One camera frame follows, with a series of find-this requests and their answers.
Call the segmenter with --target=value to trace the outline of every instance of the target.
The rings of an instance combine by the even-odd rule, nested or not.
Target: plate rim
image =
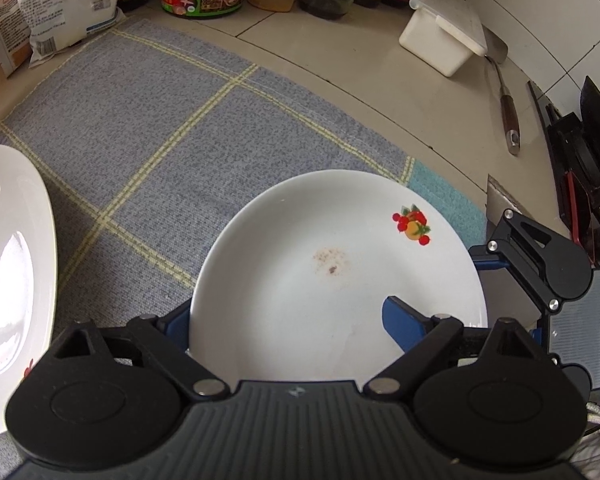
[[[40,334],[40,346],[43,348],[42,352],[40,352],[39,355],[34,355],[32,352],[32,360],[35,363],[37,363],[40,358],[45,354],[46,349],[48,349],[49,344],[51,343],[51,336],[53,333],[53,326],[54,326],[54,321],[56,318],[56,301],[58,299],[58,238],[56,237],[56,222],[54,219],[54,214],[53,214],[53,208],[51,206],[51,200],[49,198],[49,193],[48,190],[46,189],[46,185],[44,183],[44,180],[42,179],[42,176],[40,175],[40,172],[38,171],[38,169],[35,167],[35,165],[33,164],[33,162],[26,157],[26,155],[24,155],[22,152],[20,152],[19,150],[17,150],[16,148],[12,148],[11,146],[7,146],[4,144],[0,144],[0,156],[4,156],[4,157],[9,157],[11,160],[17,160],[19,159],[20,161],[18,162],[19,166],[21,168],[27,168],[26,170],[23,170],[23,172],[27,173],[27,176],[32,177],[35,181],[36,181],[36,186],[39,187],[42,191],[43,191],[43,197],[46,199],[44,201],[44,205],[45,205],[45,216],[50,220],[47,225],[50,226],[50,234],[52,236],[52,239],[55,241],[55,243],[53,244],[53,249],[52,249],[52,254],[53,254],[53,263],[51,265],[50,270],[51,272],[51,276],[52,276],[52,282],[49,284],[49,288],[48,290],[50,291],[50,303],[51,303],[51,307],[49,308],[49,315],[48,315],[48,321],[44,327],[44,331],[29,331],[27,332],[24,340],[23,340],[23,344],[26,340],[28,340],[30,337],[32,336],[36,336],[37,334]],[[36,285],[36,278],[35,278],[35,274],[34,274],[34,286]],[[4,421],[4,409],[6,408],[7,403],[9,402],[9,399],[11,398],[11,394],[13,393],[13,391],[8,391],[9,388],[5,388],[3,387],[2,390],[5,392],[6,395],[6,399],[4,401],[4,406],[1,407],[1,411],[0,411],[0,416],[2,417],[2,423],[0,424],[0,433],[3,433],[7,430],[6,428],[6,424]]]

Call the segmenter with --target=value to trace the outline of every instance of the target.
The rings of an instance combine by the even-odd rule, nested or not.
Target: white bowl
[[[412,205],[427,219],[427,245],[392,219]],[[232,388],[239,380],[362,386],[402,354],[382,327],[391,295],[426,316],[487,324],[474,264],[426,200],[369,173],[304,174],[256,197],[213,244],[191,301],[190,352]]]
[[[49,346],[56,272],[45,185],[27,157],[0,145],[0,433],[11,394]]]

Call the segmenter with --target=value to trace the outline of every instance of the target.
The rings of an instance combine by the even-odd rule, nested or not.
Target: kitchen counter
[[[160,9],[159,0],[132,15],[176,28],[278,72],[327,99],[429,166],[484,209],[493,175],[539,222],[565,233],[548,153],[528,78],[502,66],[520,119],[522,148],[507,151],[496,73],[473,56],[445,78],[397,41],[411,11],[354,5],[337,22],[299,9],[272,13],[245,4],[230,16],[191,21]],[[0,68],[0,119],[81,47],[10,78]]]

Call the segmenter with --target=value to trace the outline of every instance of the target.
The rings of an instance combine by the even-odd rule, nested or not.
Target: box lid
[[[482,22],[464,0],[410,0],[412,9],[427,9],[436,15],[436,24],[478,56],[487,54]]]

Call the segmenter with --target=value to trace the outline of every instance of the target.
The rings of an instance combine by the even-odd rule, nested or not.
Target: yellow stripe
[[[18,107],[24,101],[26,101],[27,99],[29,99],[30,95],[33,94],[33,92],[35,92],[38,89],[38,87],[40,85],[42,85],[42,83],[44,83],[47,79],[49,79],[53,74],[55,74],[58,70],[60,70],[67,63],[69,63],[69,61],[71,61],[74,58],[74,56],[77,56],[78,54],[80,54],[85,48],[87,48],[88,46],[90,46],[92,43],[94,43],[96,41],[99,41],[102,38],[106,37],[110,32],[112,32],[112,29],[109,29],[106,32],[101,32],[99,34],[96,34],[95,36],[93,36],[88,41],[84,41],[84,43],[82,44],[82,46],[80,48],[78,48],[77,50],[75,50],[74,52],[72,52],[68,58],[66,58],[61,64],[59,64],[51,72],[49,72],[49,74],[47,74],[46,77],[42,81],[39,81],[38,84],[31,90],[31,92],[29,92],[26,96],[24,96],[23,99],[11,109],[11,112],[9,112],[9,114],[3,119],[3,121],[6,121],[9,117],[11,117],[11,114],[13,114],[14,111],[16,111],[18,109]]]
[[[26,143],[20,140],[18,136],[2,122],[0,122],[0,130],[20,152],[22,152],[29,160],[32,161],[40,173],[44,175],[47,180],[53,182],[54,185],[60,189],[60,191],[62,191],[62,193],[64,193],[64,195],[71,200],[71,202],[78,206],[81,211],[93,218],[96,222],[102,224],[108,232],[117,236],[136,253],[148,260],[149,263],[153,264],[162,272],[174,278],[185,288],[193,288],[196,285],[196,280],[186,270],[174,264],[173,262],[170,262],[164,256],[153,250],[142,240],[135,237],[111,218],[103,219],[101,216],[102,213],[98,208],[96,208],[96,206],[88,202],[88,200],[84,199],[74,188],[69,186],[54,170],[45,164],[39,158],[39,156],[37,156],[36,153],[26,145]]]
[[[409,183],[411,175],[413,174],[413,167],[415,166],[415,163],[416,159],[412,156],[407,156],[407,159],[404,161],[404,170],[402,170],[402,175],[398,181],[403,186],[406,186]]]
[[[229,73],[223,72],[222,70],[219,70],[211,65],[205,64],[204,62],[201,62],[200,60],[197,60],[193,57],[186,56],[185,54],[178,52],[177,50],[173,50],[172,48],[168,48],[160,43],[157,43],[156,41],[148,40],[146,38],[141,38],[140,36],[136,36],[135,34],[130,34],[128,32],[123,32],[121,30],[114,30],[112,33],[116,34],[117,36],[122,36],[124,38],[127,38],[128,40],[137,41],[138,43],[142,43],[142,44],[145,44],[146,46],[150,46],[150,47],[154,48],[155,50],[159,50],[160,52],[163,52],[170,56],[176,57],[182,61],[190,63],[194,66],[197,66],[198,68],[201,68],[202,70],[206,70],[217,76],[220,76],[223,78],[231,77],[231,75]],[[267,101],[275,104],[281,110],[285,111],[292,117],[295,117],[296,119],[301,121],[303,124],[305,124],[306,126],[311,128],[314,132],[322,135],[326,139],[335,143],[338,147],[340,147],[344,151],[346,151],[346,152],[350,153],[351,155],[354,155],[357,158],[359,158],[360,160],[362,160],[368,166],[370,166],[371,168],[376,170],[378,172],[378,174],[381,174],[382,176],[385,176],[388,179],[395,180],[396,182],[400,182],[400,179],[396,175],[394,175],[387,168],[384,168],[381,164],[379,164],[378,162],[373,160],[370,156],[366,155],[361,150],[352,146],[348,142],[345,142],[340,137],[336,136],[333,132],[330,132],[324,126],[321,126],[320,124],[316,123],[315,121],[311,120],[310,118],[306,117],[305,115],[301,114],[300,112],[298,112],[298,111],[294,110],[293,108],[289,107],[288,105],[284,104],[282,101],[280,101],[273,95],[257,88],[256,86],[248,83],[247,81],[241,82],[240,86],[243,88],[246,88],[247,90],[250,90],[254,94],[259,95],[260,97],[265,98]]]
[[[198,124],[242,79],[247,78],[257,70],[258,66],[252,64],[242,73],[230,79],[221,89],[216,92],[201,108],[195,111],[171,136],[158,148],[158,150],[140,167],[134,176],[126,183],[125,187],[116,195],[116,197],[101,212],[99,220],[91,227],[87,235],[83,238],[80,246],[69,259],[64,271],[58,279],[58,294],[62,292],[71,276],[74,274],[80,263],[84,260],[89,250],[96,243],[96,240],[102,230],[104,223],[111,220],[111,216],[128,200],[128,198],[144,182],[151,171],[164,159],[165,156],[189,133],[189,131]]]

